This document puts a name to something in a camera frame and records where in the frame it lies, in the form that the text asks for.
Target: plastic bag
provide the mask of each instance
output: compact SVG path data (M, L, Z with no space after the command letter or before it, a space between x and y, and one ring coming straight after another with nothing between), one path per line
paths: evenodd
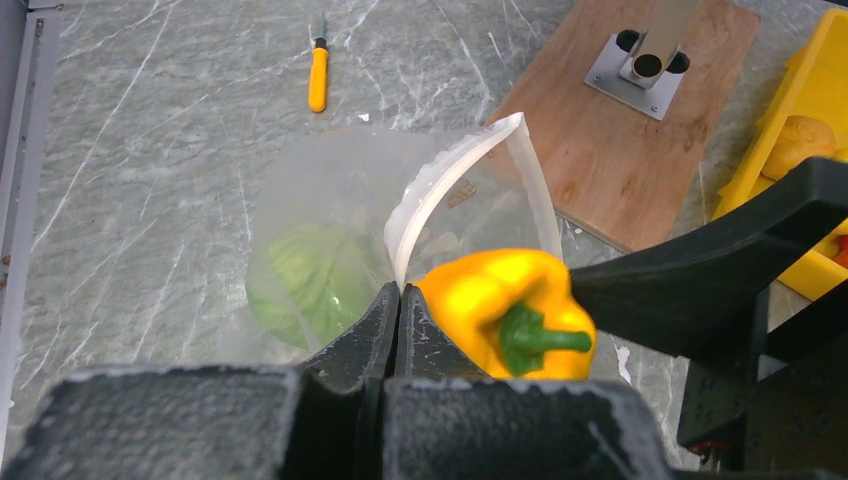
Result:
M486 164L495 161L514 175L494 173ZM326 346L384 283L403 285L468 253L528 247L562 258L522 114L473 133L354 127L310 137L283 152L266 182L245 290L254 320L294 351ZM285 358L245 317L226 329L248 342L227 345L228 360L257 351L274 353L251 360Z

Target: table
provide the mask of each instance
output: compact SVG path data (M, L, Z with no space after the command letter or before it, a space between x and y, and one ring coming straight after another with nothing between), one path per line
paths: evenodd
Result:
M479 125L572 0L66 1L6 456L37 399L95 363L224 359L246 304L251 215L290 141L368 124ZM740 0L763 17L674 234L709 219L783 74L830 5ZM308 23L327 14L329 107L306 106ZM572 267L619 255L560 220ZM776 288L775 321L804 302ZM632 383L674 466L686 361L610 336L593 375Z

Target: wooden cutting board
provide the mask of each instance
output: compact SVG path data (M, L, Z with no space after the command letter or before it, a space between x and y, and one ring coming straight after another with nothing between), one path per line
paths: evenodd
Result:
M523 111L554 207L625 250L668 238L760 24L701 0L681 44L691 67L657 121L583 79L609 37L647 28L659 3L581 0L489 119Z

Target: cabbage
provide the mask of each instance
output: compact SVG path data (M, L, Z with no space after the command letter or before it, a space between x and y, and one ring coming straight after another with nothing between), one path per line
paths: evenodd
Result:
M258 248L245 290L259 322L280 340L315 352L365 313L379 283L362 236L301 225Z

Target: yellow bin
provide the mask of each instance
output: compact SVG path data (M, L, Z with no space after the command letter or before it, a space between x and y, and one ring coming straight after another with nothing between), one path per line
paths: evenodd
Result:
M757 122L756 136L739 169L719 191L721 202L713 218L742 205L774 183L760 172L787 117L804 115L822 120L835 132L837 147L848 148L848 12L833 9L825 13L807 46L786 67L786 76ZM848 220L837 231L846 229ZM824 248L810 250L779 277L810 300L848 279L848 269L819 250Z

